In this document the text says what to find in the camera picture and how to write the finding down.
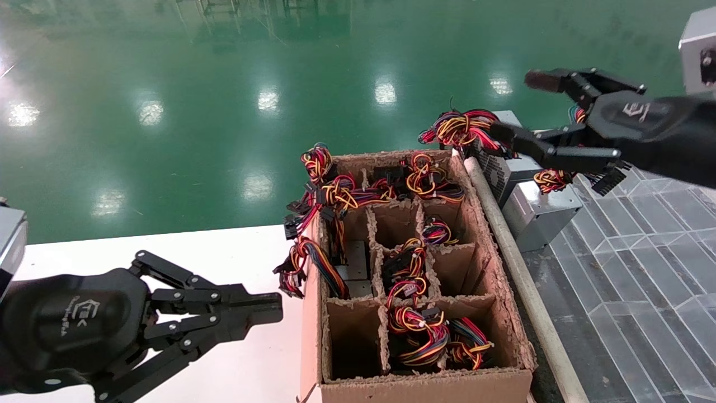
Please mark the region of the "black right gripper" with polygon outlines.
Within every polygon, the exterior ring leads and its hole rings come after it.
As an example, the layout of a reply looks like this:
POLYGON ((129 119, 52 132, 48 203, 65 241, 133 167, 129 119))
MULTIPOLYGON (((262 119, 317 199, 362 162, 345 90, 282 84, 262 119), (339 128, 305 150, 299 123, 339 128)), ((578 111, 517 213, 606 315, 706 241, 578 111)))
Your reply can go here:
POLYGON ((493 123, 490 136, 510 151, 529 156, 542 168, 580 173, 601 172, 621 157, 637 168, 658 168, 665 160, 663 133, 677 115, 677 97, 652 99, 643 95, 646 85, 596 67, 531 69, 524 84, 564 93, 582 109, 591 108, 587 118, 591 130, 583 124, 532 131, 493 123))

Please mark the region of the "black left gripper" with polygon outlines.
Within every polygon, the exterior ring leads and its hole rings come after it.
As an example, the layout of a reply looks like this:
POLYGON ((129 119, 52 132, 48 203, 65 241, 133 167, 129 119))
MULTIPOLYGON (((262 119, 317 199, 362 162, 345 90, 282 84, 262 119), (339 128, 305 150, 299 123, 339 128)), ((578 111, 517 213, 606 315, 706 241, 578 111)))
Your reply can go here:
POLYGON ((2 394, 114 377, 93 385, 96 401, 136 402, 218 344, 283 318, 282 310, 230 310, 147 326, 140 339, 149 295, 125 269, 11 283, 2 300, 2 394), (158 355, 135 367, 147 349, 158 355))

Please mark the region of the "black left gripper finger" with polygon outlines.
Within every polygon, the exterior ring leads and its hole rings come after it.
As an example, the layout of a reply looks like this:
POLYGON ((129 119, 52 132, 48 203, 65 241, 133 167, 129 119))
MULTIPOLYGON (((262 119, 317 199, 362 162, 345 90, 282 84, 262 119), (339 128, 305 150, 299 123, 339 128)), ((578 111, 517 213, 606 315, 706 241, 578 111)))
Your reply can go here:
POLYGON ((168 288, 158 288, 150 296, 153 309, 166 314, 203 314, 237 309, 268 309, 282 315, 281 295, 251 295, 244 285, 215 285, 158 255, 140 250, 130 266, 138 278, 153 278, 168 288))

